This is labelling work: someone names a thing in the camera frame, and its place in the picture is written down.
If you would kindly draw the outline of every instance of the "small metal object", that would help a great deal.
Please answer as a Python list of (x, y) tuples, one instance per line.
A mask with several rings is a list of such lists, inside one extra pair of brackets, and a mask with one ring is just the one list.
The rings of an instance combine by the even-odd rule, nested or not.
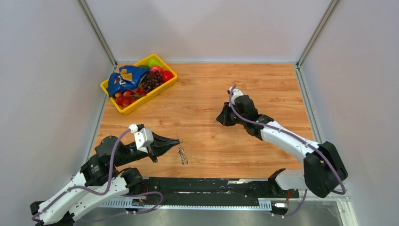
[(180, 159), (182, 159), (182, 164), (183, 165), (187, 165), (188, 164), (188, 160), (186, 155), (184, 154), (184, 149), (183, 147), (179, 147), (179, 151), (178, 151), (179, 155), (180, 155)]
[(275, 206), (277, 208), (288, 208), (288, 205), (286, 203), (275, 203), (272, 206)]

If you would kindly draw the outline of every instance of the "green apple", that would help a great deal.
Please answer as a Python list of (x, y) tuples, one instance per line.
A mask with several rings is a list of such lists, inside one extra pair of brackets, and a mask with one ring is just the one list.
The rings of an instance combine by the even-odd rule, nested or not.
[(161, 63), (159, 62), (159, 60), (158, 60), (157, 58), (155, 58), (155, 57), (150, 58), (150, 59), (148, 60), (148, 62), (147, 62), (147, 65), (148, 65), (149, 67), (153, 67), (153, 66), (155, 66), (155, 65), (158, 65), (158, 66), (162, 67), (162, 64), (161, 64)]

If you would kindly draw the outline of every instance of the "blue bag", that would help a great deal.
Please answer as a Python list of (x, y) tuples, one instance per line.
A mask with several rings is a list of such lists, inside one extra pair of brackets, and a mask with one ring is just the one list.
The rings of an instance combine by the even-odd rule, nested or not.
[(141, 80), (149, 69), (126, 65), (119, 68), (119, 73), (112, 73), (108, 80), (108, 97), (114, 96), (117, 92), (125, 92), (138, 88)]

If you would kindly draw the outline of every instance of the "gray floor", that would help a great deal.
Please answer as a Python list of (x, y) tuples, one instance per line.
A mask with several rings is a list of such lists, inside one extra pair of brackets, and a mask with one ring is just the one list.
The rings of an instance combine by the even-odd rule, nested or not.
[[(299, 202), (291, 201), (290, 210)], [(84, 219), (101, 219), (123, 209), (97, 208)], [(77, 226), (341, 226), (336, 202), (307, 201), (293, 217), (279, 219), (263, 211), (156, 210), (142, 215), (124, 215), (98, 223), (76, 222)]]

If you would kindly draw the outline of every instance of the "bunch of grapes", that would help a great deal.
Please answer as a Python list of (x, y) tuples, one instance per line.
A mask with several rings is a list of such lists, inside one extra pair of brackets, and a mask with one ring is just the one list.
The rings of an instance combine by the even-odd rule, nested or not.
[(162, 74), (159, 71), (151, 71), (143, 78), (142, 83), (143, 91), (149, 93), (162, 85), (164, 81), (162, 80)]

